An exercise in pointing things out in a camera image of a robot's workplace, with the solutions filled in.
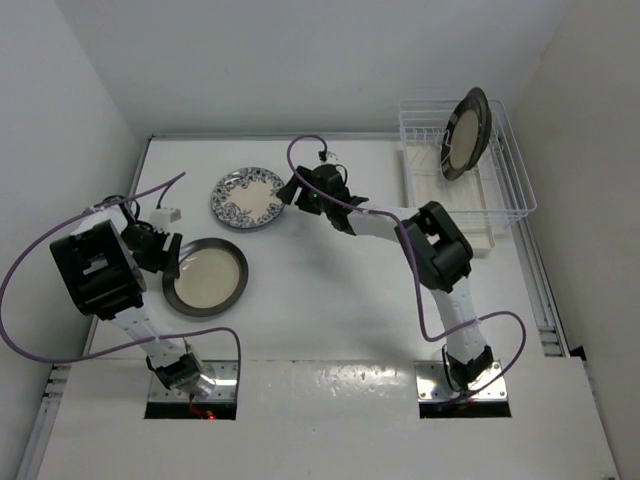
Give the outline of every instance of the decorated plate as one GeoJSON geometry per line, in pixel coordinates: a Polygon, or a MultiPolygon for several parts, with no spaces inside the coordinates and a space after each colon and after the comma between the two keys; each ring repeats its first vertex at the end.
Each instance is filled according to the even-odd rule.
{"type": "Polygon", "coordinates": [[[284,209],[276,197],[283,186],[280,177],[265,168],[241,168],[225,175],[213,189],[213,213],[233,228],[266,225],[284,209]]]}

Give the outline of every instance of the tabletop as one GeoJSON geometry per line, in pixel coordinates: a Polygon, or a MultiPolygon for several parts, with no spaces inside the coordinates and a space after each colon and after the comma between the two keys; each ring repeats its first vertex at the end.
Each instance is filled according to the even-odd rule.
{"type": "MultiPolygon", "coordinates": [[[[209,199],[219,178],[261,166],[286,180],[286,147],[264,139],[154,140],[137,186],[142,191],[186,171],[164,200],[182,210],[176,231],[185,242],[227,239],[247,257],[246,291],[218,317],[196,322],[173,311],[158,276],[147,276],[145,299],[176,332],[217,325],[238,331],[236,421],[145,420],[152,374],[144,354],[117,352],[71,369],[38,478],[614,478],[580,360],[543,355],[509,230],[496,235],[486,258],[473,260],[470,283],[479,314],[513,310],[529,332],[506,376],[511,417],[427,420],[419,416],[414,361],[433,358],[440,344],[420,336],[397,244],[340,234],[326,219],[294,208],[251,232],[214,218],[209,199]]],[[[340,140],[329,149],[348,168],[352,193],[403,205],[397,142],[340,140]]],[[[313,166],[317,151],[303,142],[295,161],[313,166]]],[[[143,199],[143,212],[156,200],[143,199]]],[[[427,328],[439,332],[435,304],[423,295],[427,328]]],[[[496,319],[482,330],[496,357],[511,358],[520,341],[515,322],[496,319]]],[[[91,350],[126,340],[99,322],[91,350]]],[[[227,335],[192,343],[205,359],[236,355],[227,335]]]]}

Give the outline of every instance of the wire dish rack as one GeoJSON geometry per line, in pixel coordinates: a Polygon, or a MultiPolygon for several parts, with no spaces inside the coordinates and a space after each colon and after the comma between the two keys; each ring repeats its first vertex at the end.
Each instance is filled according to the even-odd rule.
{"type": "Polygon", "coordinates": [[[471,170],[449,181],[440,168],[440,145],[457,100],[400,102],[409,206],[440,202],[465,234],[493,246],[496,228],[506,228],[536,208],[536,200],[502,102],[490,100],[493,132],[489,146],[471,170]]]}

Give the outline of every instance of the purple cable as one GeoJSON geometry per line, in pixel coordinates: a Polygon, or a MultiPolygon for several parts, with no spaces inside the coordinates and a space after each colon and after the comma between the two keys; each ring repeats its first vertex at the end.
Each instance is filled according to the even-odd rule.
{"type": "MultiPolygon", "coordinates": [[[[174,178],[172,178],[171,180],[168,180],[160,185],[158,185],[157,187],[153,187],[145,192],[142,193],[138,193],[136,195],[132,195],[130,197],[127,198],[122,198],[119,200],[116,200],[112,203],[109,203],[107,205],[101,205],[100,208],[109,208],[112,207],[114,205],[120,205],[122,203],[129,203],[132,202],[134,200],[137,200],[138,198],[141,197],[145,197],[147,195],[150,195],[154,192],[157,192],[158,190],[161,189],[165,189],[163,192],[163,195],[167,193],[167,190],[169,190],[169,188],[171,188],[173,186],[173,184],[175,184],[178,180],[180,180],[182,177],[185,176],[185,172],[182,172],[181,174],[175,176],[174,178]]],[[[134,340],[128,343],[123,343],[122,345],[118,345],[115,347],[111,347],[111,348],[107,348],[105,350],[101,350],[99,352],[95,352],[95,353],[90,353],[88,355],[83,355],[81,357],[71,357],[71,358],[49,358],[49,357],[42,357],[40,355],[34,355],[32,353],[27,352],[26,350],[22,349],[20,346],[16,345],[16,343],[11,340],[11,338],[9,337],[9,334],[7,333],[7,330],[5,329],[4,326],[4,320],[2,319],[2,303],[4,302],[4,296],[7,292],[7,286],[9,285],[9,281],[11,280],[11,277],[13,277],[13,274],[16,272],[16,270],[18,269],[18,266],[20,266],[20,264],[22,263],[22,261],[27,257],[27,255],[29,255],[38,245],[40,245],[42,242],[44,242],[47,238],[49,238],[51,235],[53,235],[54,233],[62,230],[64,227],[77,222],[78,220],[81,220],[85,217],[88,217],[89,215],[92,215],[94,213],[93,210],[88,209],[85,210],[83,213],[76,215],[68,220],[65,220],[64,222],[62,222],[61,224],[53,227],[52,229],[50,229],[49,231],[47,231],[46,233],[43,233],[40,237],[38,237],[31,245],[29,245],[27,248],[24,249],[24,251],[18,256],[18,258],[15,260],[15,262],[13,262],[13,264],[11,265],[11,267],[9,268],[9,271],[7,272],[7,274],[4,277],[4,280],[2,281],[2,285],[0,285],[0,337],[2,337],[2,340],[4,340],[4,342],[9,346],[9,348],[11,348],[11,350],[13,350],[14,352],[16,352],[18,355],[21,355],[25,358],[28,358],[29,360],[33,360],[34,362],[39,362],[39,363],[77,363],[77,362],[82,362],[84,360],[91,360],[93,358],[97,358],[97,357],[101,357],[103,355],[107,355],[109,353],[113,353],[113,352],[118,352],[120,350],[124,350],[125,348],[129,348],[129,347],[133,347],[135,345],[140,345],[141,343],[146,343],[146,342],[150,342],[152,340],[155,340],[155,337],[147,337],[147,338],[141,338],[139,340],[134,340]]],[[[240,387],[240,365],[241,365],[241,360],[242,360],[242,349],[240,347],[240,338],[238,337],[238,334],[231,328],[229,327],[213,327],[213,328],[207,328],[205,330],[198,330],[196,332],[190,332],[190,333],[172,333],[169,335],[160,335],[158,338],[160,338],[161,340],[168,340],[168,339],[172,339],[172,338],[188,338],[188,337],[195,337],[195,336],[199,336],[199,335],[205,335],[207,333],[213,333],[213,332],[220,332],[220,331],[225,331],[230,333],[231,335],[233,335],[233,338],[236,342],[236,348],[238,350],[238,381],[236,383],[236,401],[238,400],[238,390],[240,387]]]]}
{"type": "MultiPolygon", "coordinates": [[[[427,327],[426,327],[425,321],[424,321],[424,307],[422,305],[422,295],[420,293],[420,277],[419,277],[419,274],[418,274],[418,263],[416,261],[415,253],[413,252],[413,248],[411,247],[411,240],[409,239],[409,235],[407,233],[407,230],[404,228],[404,225],[402,225],[402,221],[396,215],[394,215],[391,212],[385,212],[384,210],[375,210],[375,209],[368,210],[366,208],[362,208],[362,207],[358,207],[358,206],[354,206],[354,205],[349,205],[348,203],[342,202],[342,201],[338,200],[337,198],[334,198],[331,195],[328,195],[327,193],[325,193],[325,192],[323,192],[321,190],[318,190],[316,187],[314,187],[309,182],[307,182],[302,177],[302,175],[300,175],[296,171],[296,167],[294,166],[293,160],[291,159],[291,151],[293,150],[294,145],[296,143],[298,143],[300,140],[303,140],[305,138],[312,138],[312,139],[320,141],[322,143],[324,151],[325,152],[328,151],[327,142],[320,135],[312,135],[312,134],[310,134],[310,135],[300,135],[300,136],[294,138],[291,141],[291,143],[287,147],[287,163],[289,164],[289,168],[291,169],[291,171],[293,172],[295,177],[298,179],[298,181],[302,185],[304,185],[305,187],[307,187],[309,190],[311,190],[312,192],[316,193],[317,195],[321,196],[325,200],[329,200],[330,202],[333,202],[336,205],[340,205],[343,208],[346,208],[348,210],[354,210],[354,211],[357,211],[357,212],[363,212],[363,213],[369,213],[369,214],[373,214],[373,215],[380,215],[380,216],[384,216],[384,217],[389,217],[398,225],[398,230],[400,231],[400,236],[401,236],[401,241],[402,241],[403,246],[404,246],[404,251],[407,252],[407,257],[408,257],[408,260],[409,260],[409,267],[411,268],[411,273],[413,274],[413,285],[414,285],[415,292],[416,292],[416,303],[417,303],[417,307],[418,307],[418,322],[420,324],[420,331],[422,332],[422,336],[424,337],[424,339],[427,342],[437,342],[437,341],[442,340],[443,338],[446,338],[449,335],[451,335],[451,334],[453,334],[453,333],[455,333],[455,332],[457,332],[459,330],[462,330],[463,328],[466,328],[466,327],[469,327],[469,326],[473,325],[476,322],[476,320],[468,320],[468,321],[466,321],[464,323],[461,323],[460,325],[456,325],[455,327],[450,328],[449,330],[445,330],[444,332],[442,332],[439,335],[436,335],[434,337],[429,336],[429,333],[427,332],[427,327]]],[[[499,378],[503,377],[511,369],[511,367],[513,367],[513,365],[518,360],[518,358],[520,358],[520,355],[522,354],[522,351],[524,350],[524,346],[525,346],[525,343],[527,341],[527,330],[526,330],[525,324],[522,321],[522,319],[518,315],[516,315],[515,313],[509,312],[509,311],[494,312],[494,313],[490,313],[488,315],[485,315],[484,317],[480,317],[479,321],[488,320],[489,318],[493,318],[493,317],[496,317],[498,315],[510,315],[511,317],[515,318],[518,321],[518,323],[520,324],[520,328],[522,329],[522,341],[520,342],[520,347],[518,348],[518,351],[514,355],[513,359],[504,367],[504,369],[502,370],[502,372],[498,376],[494,377],[489,383],[487,383],[486,385],[484,385],[482,388],[480,388],[478,390],[465,392],[465,396],[468,395],[468,394],[475,395],[476,393],[478,393],[478,392],[484,390],[485,388],[487,388],[489,385],[491,385],[493,382],[495,382],[499,378]]],[[[462,397],[462,395],[460,397],[454,399],[454,400],[458,401],[458,400],[461,399],[461,397],[462,397]]]]}

